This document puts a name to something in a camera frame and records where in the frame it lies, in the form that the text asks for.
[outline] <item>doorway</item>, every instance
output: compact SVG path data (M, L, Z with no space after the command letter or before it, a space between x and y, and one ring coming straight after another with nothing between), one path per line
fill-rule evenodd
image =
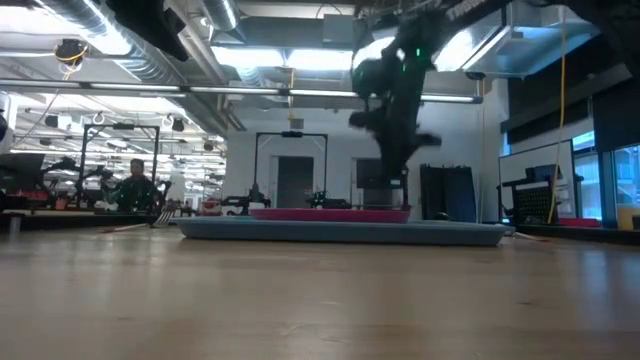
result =
M313 192L313 158L280 156L278 158L278 208L306 208Z

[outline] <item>wall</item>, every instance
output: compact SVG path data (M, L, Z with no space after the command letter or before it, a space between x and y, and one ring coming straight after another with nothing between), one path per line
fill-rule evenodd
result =
M593 131L593 119L587 118L582 121L573 122L567 124L562 129L562 140L573 139L576 136L580 136L589 131ZM546 146L558 142L559 130L548 131L544 134L534 136L527 140L511 144L511 153L517 153L525 150L534 149L540 146Z
M473 168L476 189L483 189L484 219L495 221L497 213L498 156L502 145L499 125L508 117L506 82L496 81L484 105L425 104L418 122L423 131L442 136L440 148L422 148L409 160L409 202L413 207L412 218L420 218L420 164L432 166L466 165ZM484 151L482 151L482 109L485 109ZM334 198L349 199L351 188L351 160L353 158L378 158L375 141L361 132L329 133L327 190ZM272 156L312 156L315 164L315 186L322 188L324 152L321 139L317 144L310 138L283 139L274 136L264 144L261 140L258 155L258 184L261 191L269 188L269 167ZM243 195L253 183L253 156L255 134L234 133L228 138L227 172L223 196ZM484 180L480 184L478 175Z

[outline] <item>pink mat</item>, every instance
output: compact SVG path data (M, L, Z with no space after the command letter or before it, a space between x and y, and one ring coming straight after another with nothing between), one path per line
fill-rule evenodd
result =
M408 211L399 210L342 210L342 209L251 209L256 220L371 222L404 224Z

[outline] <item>blue mat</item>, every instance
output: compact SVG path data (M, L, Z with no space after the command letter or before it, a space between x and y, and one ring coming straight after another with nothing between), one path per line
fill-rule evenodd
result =
M406 224L263 221L250 216L174 219L189 238L210 240L275 240L411 245L496 246L502 225L410 221Z

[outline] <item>man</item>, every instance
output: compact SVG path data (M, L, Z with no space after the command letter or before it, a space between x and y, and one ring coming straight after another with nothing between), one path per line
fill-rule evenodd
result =
M148 210L151 203L154 202L154 196L157 196L158 190L151 180L144 176L144 161L131 160L130 171L131 176L110 190L118 204L118 211Z

